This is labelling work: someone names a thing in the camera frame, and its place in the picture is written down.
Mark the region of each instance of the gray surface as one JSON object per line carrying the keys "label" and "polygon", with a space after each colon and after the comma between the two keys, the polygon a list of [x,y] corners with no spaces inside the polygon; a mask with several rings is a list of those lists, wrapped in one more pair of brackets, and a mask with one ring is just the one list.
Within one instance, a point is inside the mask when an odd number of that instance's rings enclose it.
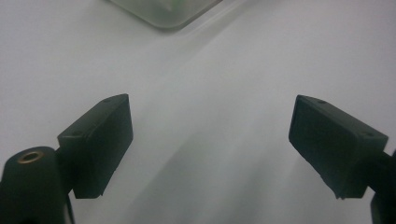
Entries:
{"label": "gray surface", "polygon": [[161,32],[103,0],[0,3],[0,163],[130,94],[135,139],[78,224],[370,223],[288,141],[326,100],[396,147],[396,2],[223,0]]}

